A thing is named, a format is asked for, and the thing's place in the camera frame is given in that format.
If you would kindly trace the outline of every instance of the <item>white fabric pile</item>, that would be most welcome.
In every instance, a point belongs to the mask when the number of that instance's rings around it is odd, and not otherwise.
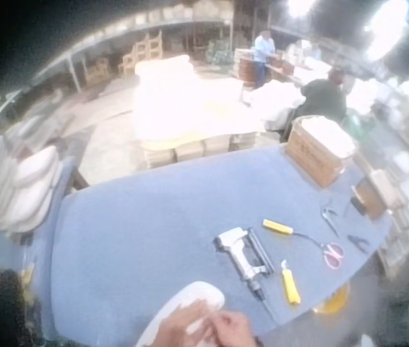
[[[293,83],[277,80],[251,92],[249,97],[254,116],[261,119],[268,130],[283,129],[289,113],[306,100]]]

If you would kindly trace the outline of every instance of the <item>blue workbench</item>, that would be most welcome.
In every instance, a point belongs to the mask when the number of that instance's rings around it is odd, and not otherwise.
[[[225,306],[242,311],[265,334],[308,311],[338,289],[383,242],[387,215],[370,221],[350,205],[363,174],[351,165],[320,189],[279,146],[227,153],[158,168],[83,189],[64,198],[51,261],[51,304],[57,332],[89,346],[133,346],[154,314],[184,286],[218,287]],[[321,217],[332,199],[341,239]],[[345,250],[329,269],[310,241],[263,229],[269,218]],[[228,255],[212,240],[253,227],[277,265],[260,280],[278,317],[275,324],[241,282]],[[360,253],[348,234],[369,240]],[[280,262],[295,275],[302,303],[285,300]]]

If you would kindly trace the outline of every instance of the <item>wooden crate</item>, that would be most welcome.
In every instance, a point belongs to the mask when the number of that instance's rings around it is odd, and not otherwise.
[[[299,117],[293,122],[286,153],[323,188],[339,176],[350,158],[337,157],[313,138],[301,126],[301,122],[309,117],[312,116]]]

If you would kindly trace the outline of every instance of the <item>human hand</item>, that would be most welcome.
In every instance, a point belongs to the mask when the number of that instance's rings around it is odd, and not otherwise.
[[[257,347],[248,318],[238,312],[220,311],[210,321],[221,347]]]
[[[203,338],[207,338],[205,334],[209,335],[209,321],[203,320],[192,334],[188,334],[186,329],[209,313],[205,300],[196,301],[189,307],[178,307],[161,322],[156,339],[150,347],[195,347]]]

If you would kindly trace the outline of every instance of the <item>man in blue shirt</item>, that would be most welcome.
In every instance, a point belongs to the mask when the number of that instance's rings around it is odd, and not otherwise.
[[[254,68],[256,69],[255,89],[262,87],[267,78],[267,58],[275,55],[274,40],[270,37],[270,31],[261,32],[254,41]]]

